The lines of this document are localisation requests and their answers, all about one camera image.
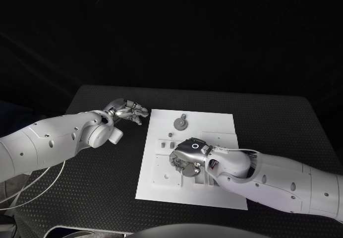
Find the black background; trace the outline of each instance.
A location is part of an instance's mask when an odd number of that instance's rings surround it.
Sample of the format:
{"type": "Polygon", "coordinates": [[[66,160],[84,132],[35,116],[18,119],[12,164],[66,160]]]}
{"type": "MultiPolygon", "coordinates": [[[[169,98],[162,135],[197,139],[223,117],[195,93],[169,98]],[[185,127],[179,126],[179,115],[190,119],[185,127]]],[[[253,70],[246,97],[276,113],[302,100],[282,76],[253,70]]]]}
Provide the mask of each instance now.
{"type": "Polygon", "coordinates": [[[339,152],[341,22],[338,1],[2,0],[0,100],[48,116],[83,84],[303,96],[339,152]]]}

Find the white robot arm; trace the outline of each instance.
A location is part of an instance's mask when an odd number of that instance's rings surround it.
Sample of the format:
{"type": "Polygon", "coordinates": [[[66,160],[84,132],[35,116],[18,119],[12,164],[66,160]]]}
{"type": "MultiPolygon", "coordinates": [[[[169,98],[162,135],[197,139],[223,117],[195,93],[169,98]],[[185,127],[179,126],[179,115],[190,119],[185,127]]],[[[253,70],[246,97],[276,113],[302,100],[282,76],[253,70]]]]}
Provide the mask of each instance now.
{"type": "Polygon", "coordinates": [[[119,119],[141,124],[138,116],[146,115],[141,105],[120,98],[102,111],[40,120],[0,138],[0,182],[57,165],[81,149],[99,147],[106,140],[116,144],[122,132],[113,124],[119,119]]]}
{"type": "Polygon", "coordinates": [[[187,177],[197,176],[204,168],[226,191],[279,211],[343,221],[339,175],[253,150],[211,147],[195,138],[178,144],[169,163],[187,177]]]}

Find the white board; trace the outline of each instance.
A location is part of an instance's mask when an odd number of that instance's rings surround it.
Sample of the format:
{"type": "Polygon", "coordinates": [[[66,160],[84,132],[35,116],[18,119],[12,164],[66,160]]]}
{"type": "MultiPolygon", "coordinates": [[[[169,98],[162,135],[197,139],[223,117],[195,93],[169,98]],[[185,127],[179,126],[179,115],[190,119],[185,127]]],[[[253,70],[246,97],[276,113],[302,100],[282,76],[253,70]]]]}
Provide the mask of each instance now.
{"type": "Polygon", "coordinates": [[[208,145],[237,148],[231,115],[152,109],[135,199],[246,210],[246,199],[217,186],[204,169],[195,178],[187,178],[169,166],[171,151],[191,137],[208,145]],[[187,128],[177,131],[172,121],[181,114],[187,128]]]}

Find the textured table surface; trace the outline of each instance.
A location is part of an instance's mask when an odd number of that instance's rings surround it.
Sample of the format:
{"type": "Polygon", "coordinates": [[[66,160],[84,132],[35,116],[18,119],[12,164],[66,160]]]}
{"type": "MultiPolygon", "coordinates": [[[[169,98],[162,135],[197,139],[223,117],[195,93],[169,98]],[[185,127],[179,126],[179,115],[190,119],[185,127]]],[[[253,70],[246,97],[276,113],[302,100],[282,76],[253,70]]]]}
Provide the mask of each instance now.
{"type": "MultiPolygon", "coordinates": [[[[288,157],[322,171],[343,174],[308,101],[301,97],[181,91],[168,89],[83,86],[66,114],[102,110],[116,98],[148,109],[233,114],[240,148],[288,157]]],[[[343,225],[332,219],[282,213],[247,200],[247,211],[136,200],[149,117],[142,125],[120,120],[117,145],[106,142],[66,161],[50,190],[15,211],[22,238],[43,237],[54,226],[133,233],[145,228],[201,223],[230,226],[269,237],[341,237],[343,225]]],[[[19,196],[27,201],[48,186],[60,165],[19,196]]],[[[41,172],[32,172],[31,180],[41,172]]]]}

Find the robotic hand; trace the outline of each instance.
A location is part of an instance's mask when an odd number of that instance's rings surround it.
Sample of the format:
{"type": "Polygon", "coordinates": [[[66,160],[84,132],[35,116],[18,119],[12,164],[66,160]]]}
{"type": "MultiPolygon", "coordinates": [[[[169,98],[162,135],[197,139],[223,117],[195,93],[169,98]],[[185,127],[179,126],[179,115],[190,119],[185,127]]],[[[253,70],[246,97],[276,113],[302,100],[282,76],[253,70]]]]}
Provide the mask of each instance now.
{"type": "Polygon", "coordinates": [[[146,117],[148,110],[119,98],[102,111],[40,120],[0,138],[0,182],[57,165],[81,149],[99,147],[106,140],[116,144],[122,132],[113,124],[126,119],[141,125],[139,116],[146,117]]]}
{"type": "Polygon", "coordinates": [[[197,176],[204,169],[226,191],[279,211],[343,221],[339,175],[253,150],[211,147],[195,138],[177,145],[169,164],[187,177],[197,176]]]}

